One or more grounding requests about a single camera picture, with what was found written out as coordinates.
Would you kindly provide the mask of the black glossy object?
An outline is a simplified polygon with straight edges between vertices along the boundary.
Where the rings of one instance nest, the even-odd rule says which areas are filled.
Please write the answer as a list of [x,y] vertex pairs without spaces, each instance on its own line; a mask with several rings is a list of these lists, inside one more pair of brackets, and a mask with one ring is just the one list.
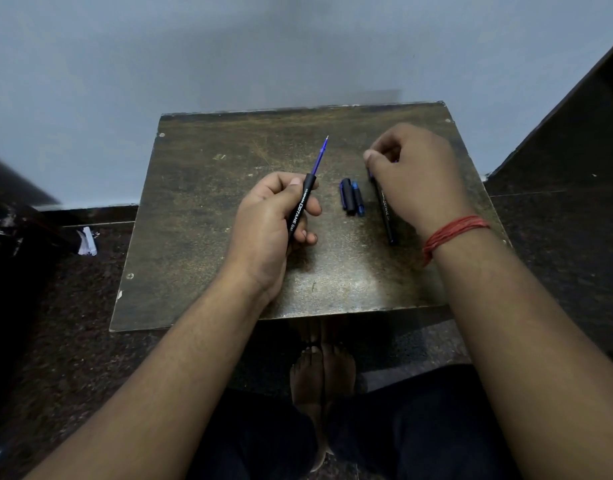
[[84,238],[52,222],[37,209],[0,194],[0,258],[14,257],[25,238],[40,237],[50,244],[78,254]]

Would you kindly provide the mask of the person's foot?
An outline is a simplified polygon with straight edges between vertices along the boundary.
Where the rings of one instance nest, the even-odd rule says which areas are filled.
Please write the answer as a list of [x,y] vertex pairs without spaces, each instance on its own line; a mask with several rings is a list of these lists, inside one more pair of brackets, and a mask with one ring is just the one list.
[[310,472],[318,470],[327,455],[327,439],[323,429],[323,397],[325,391],[324,356],[318,346],[308,346],[289,372],[292,403],[311,420],[317,438],[315,460]]
[[322,343],[325,403],[355,394],[357,368],[342,346]]

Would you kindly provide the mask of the blue pen refill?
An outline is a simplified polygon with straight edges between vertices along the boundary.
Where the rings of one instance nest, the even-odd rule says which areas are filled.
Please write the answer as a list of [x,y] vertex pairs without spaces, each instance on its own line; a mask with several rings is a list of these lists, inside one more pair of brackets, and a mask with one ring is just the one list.
[[320,165],[320,163],[322,161],[322,158],[323,158],[323,156],[324,156],[324,154],[326,152],[326,149],[327,149],[328,139],[329,139],[329,136],[327,135],[325,140],[324,140],[324,142],[323,142],[323,145],[321,146],[321,148],[320,148],[320,150],[318,152],[318,156],[317,156],[316,161],[314,162],[314,165],[313,165],[312,170],[310,172],[311,175],[316,175],[316,173],[318,171],[319,165]]

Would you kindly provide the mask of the person's left foot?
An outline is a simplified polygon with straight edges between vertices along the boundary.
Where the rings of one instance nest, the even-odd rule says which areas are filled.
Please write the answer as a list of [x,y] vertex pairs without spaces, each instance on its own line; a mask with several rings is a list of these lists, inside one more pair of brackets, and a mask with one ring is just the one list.
[[308,346],[289,372],[292,403],[311,420],[317,438],[315,460],[310,472],[318,470],[327,455],[327,439],[323,429],[323,397],[325,391],[324,356],[318,346]]

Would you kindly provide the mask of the person's right foot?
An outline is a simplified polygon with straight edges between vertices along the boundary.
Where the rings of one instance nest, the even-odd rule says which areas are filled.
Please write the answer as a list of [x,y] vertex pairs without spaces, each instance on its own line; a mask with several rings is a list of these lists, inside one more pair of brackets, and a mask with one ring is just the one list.
[[357,368],[342,346],[322,343],[325,403],[355,394]]

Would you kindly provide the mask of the person's left forearm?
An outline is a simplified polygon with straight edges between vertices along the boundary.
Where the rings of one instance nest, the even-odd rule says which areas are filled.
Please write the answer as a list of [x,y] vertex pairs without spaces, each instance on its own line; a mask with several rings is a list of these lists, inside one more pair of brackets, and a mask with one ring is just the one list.
[[285,274],[224,266],[112,397],[24,480],[181,480]]

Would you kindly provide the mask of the person's right hand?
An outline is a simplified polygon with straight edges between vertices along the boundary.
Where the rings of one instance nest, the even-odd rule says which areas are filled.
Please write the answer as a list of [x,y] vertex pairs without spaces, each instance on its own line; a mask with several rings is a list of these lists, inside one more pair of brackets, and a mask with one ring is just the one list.
[[398,184],[382,188],[391,208],[423,240],[456,219],[475,214],[446,139],[424,128],[398,123],[368,150],[393,146],[399,146]]

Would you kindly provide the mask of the white paper scrap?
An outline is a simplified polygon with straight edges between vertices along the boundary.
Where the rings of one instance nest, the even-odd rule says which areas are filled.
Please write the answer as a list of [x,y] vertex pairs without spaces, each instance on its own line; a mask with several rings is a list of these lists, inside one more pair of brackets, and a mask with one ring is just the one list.
[[78,254],[81,256],[97,256],[98,250],[95,243],[94,235],[90,227],[85,226],[81,229],[78,229],[77,233],[80,238]]

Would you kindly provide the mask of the black pen barrel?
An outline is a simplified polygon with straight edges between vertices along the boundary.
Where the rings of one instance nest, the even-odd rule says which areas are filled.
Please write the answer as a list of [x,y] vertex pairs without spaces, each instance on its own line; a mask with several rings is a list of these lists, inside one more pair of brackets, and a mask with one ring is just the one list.
[[311,192],[316,185],[316,175],[314,173],[307,173],[302,181],[302,191],[301,198],[295,206],[294,210],[290,212],[288,217],[286,218],[287,232],[288,232],[288,241],[286,254],[289,255],[294,248],[294,236],[299,225],[299,222],[302,219],[302,215],[306,209],[306,205],[311,197]]

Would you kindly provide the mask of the black pen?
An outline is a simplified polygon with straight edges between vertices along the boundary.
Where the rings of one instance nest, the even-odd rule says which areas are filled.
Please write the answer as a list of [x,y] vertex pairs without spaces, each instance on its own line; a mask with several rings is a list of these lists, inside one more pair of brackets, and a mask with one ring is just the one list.
[[372,184],[373,189],[375,190],[376,199],[377,199],[378,207],[379,207],[378,209],[382,217],[382,222],[385,228],[389,246],[396,246],[398,245],[398,236],[394,229],[394,225],[392,221],[392,211],[386,199],[383,188],[379,184],[379,182],[375,179],[375,176],[372,174],[370,169],[367,169],[367,176],[368,176],[369,182]]

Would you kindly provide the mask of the person's right forearm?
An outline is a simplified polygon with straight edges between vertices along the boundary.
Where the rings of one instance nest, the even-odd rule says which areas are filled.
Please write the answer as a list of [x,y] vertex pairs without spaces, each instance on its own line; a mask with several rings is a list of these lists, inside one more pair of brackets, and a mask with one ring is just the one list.
[[524,478],[613,480],[613,362],[475,216],[425,240]]

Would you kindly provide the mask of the dark trousers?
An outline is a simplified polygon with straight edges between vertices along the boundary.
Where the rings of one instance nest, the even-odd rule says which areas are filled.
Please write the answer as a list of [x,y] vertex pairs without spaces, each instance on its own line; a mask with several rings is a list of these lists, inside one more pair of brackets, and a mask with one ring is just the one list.
[[[339,399],[325,433],[337,458],[388,480],[521,480],[471,364]],[[299,480],[317,453],[315,426],[295,406],[228,389],[186,480]]]

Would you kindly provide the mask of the black pen cap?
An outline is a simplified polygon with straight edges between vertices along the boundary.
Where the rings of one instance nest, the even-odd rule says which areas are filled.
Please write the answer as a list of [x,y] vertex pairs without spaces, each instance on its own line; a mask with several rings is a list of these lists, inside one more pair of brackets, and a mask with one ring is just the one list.
[[348,216],[354,216],[357,213],[357,202],[352,182],[349,178],[343,178],[339,184],[341,193],[341,205],[344,212]]

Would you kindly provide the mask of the person's left hand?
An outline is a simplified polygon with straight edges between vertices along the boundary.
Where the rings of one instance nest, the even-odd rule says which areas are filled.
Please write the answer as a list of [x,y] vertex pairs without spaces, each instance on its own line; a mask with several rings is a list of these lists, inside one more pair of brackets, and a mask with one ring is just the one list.
[[[287,257],[286,218],[301,198],[298,185],[263,201],[254,201],[254,187],[241,201],[231,229],[230,245],[219,275],[233,283],[236,296],[264,308],[282,286]],[[294,236],[294,248],[316,245],[318,236],[308,229],[307,217],[318,217],[322,208],[311,196]]]

